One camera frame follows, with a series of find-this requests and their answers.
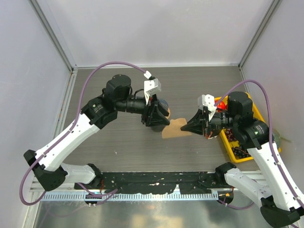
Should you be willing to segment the blue plastic coffee dripper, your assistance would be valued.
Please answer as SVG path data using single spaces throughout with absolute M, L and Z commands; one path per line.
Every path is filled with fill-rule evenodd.
M 160 104 L 163 106 L 163 108 L 169 113 L 169 105 L 164 99 L 159 99 Z

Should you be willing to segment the brown paper coffee filter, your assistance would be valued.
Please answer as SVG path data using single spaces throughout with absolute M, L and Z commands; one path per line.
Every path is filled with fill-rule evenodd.
M 192 133 L 181 130 L 181 127 L 183 127 L 186 124 L 187 121 L 185 118 L 171 119 L 170 124 L 165 126 L 161 133 L 162 138 L 169 139 L 169 138 L 191 136 Z

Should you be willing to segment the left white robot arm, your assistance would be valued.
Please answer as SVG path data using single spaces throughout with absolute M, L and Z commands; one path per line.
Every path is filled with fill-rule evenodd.
M 142 124 L 147 127 L 169 125 L 168 109 L 156 95 L 160 90 L 161 83 L 152 76 L 143 84 L 144 96 L 136 97 L 130 77 L 113 76 L 102 94 L 89 100 L 75 120 L 55 139 L 37 151 L 24 153 L 42 188 L 52 191 L 65 183 L 81 183 L 88 189 L 99 188 L 102 174 L 95 165 L 69 165 L 64 160 L 87 138 L 117 119 L 118 112 L 140 114 Z

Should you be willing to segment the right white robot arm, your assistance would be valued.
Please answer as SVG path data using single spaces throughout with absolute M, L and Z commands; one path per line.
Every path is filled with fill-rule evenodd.
M 270 226 L 293 225 L 304 215 L 304 195 L 285 167 L 268 125 L 254 117 L 254 104 L 247 93 L 231 92 L 226 98 L 227 108 L 219 110 L 214 96 L 201 95 L 197 113 L 181 130 L 209 139 L 223 129 L 231 129 L 235 139 L 259 166 L 267 186 L 258 184 L 230 162 L 215 169 L 216 184 L 241 191 L 260 208 Z

